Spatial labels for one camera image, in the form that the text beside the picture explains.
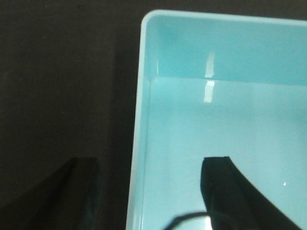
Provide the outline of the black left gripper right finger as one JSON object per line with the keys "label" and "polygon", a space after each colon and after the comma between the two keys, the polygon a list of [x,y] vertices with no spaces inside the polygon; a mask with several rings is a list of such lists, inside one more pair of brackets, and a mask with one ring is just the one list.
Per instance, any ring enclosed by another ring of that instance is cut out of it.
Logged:
{"label": "black left gripper right finger", "polygon": [[206,210],[231,218],[241,230],[299,229],[229,157],[204,158],[200,188]]}

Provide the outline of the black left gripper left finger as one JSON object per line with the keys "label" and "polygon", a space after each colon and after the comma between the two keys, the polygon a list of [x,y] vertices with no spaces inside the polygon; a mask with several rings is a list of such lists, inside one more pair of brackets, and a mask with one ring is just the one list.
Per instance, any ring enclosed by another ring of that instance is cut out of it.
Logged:
{"label": "black left gripper left finger", "polygon": [[92,230],[101,173],[97,158],[72,158],[0,209],[2,230]]}

